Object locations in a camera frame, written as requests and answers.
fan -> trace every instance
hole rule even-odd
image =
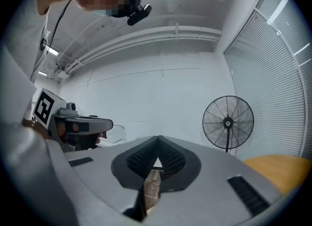
[[[236,96],[216,99],[207,107],[203,116],[207,139],[215,146],[226,149],[226,152],[246,142],[253,131],[253,123],[252,109],[246,101]]]

person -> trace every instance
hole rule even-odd
[[[43,41],[48,42],[47,19],[50,6],[61,1],[69,0],[23,0],[2,36],[0,57],[9,61],[13,60],[32,83],[36,81],[40,67],[46,56],[47,48]],[[115,14],[116,17],[128,15],[127,10],[130,9],[131,5],[131,1],[129,0],[73,1],[83,10]],[[6,112],[5,106],[7,105],[5,104],[5,101],[1,103],[2,113]],[[40,123],[33,123],[29,120],[30,112],[31,102],[29,102],[24,113],[22,124],[26,127],[33,128],[43,138],[49,139],[47,130]],[[57,128],[60,137],[66,133],[64,123],[58,124]]]

ceiling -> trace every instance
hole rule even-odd
[[[72,1],[52,41],[52,48],[59,51],[58,56],[48,53],[41,71],[55,79],[57,66],[67,67],[74,60],[98,46],[124,35],[157,27],[197,26],[222,30],[223,22],[231,6],[231,0],[142,0],[142,6],[150,4],[152,11],[149,17],[134,26],[127,25],[127,17],[112,18],[99,16],[93,12],[79,9]],[[54,26],[66,2],[51,6],[47,28]],[[215,41],[207,41],[212,51]]]

wooden table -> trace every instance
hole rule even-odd
[[[302,184],[312,167],[312,162],[300,157],[286,155],[259,156],[243,161],[286,194]]]

white cable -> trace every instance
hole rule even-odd
[[[150,197],[150,196],[147,196],[147,195],[144,195],[144,196]],[[157,198],[157,197],[150,197],[150,198],[155,198],[155,199],[159,200],[159,198]]]
[[[150,181],[151,183],[155,184],[153,181],[146,179],[147,181]],[[160,185],[160,184],[155,184],[155,185]]]

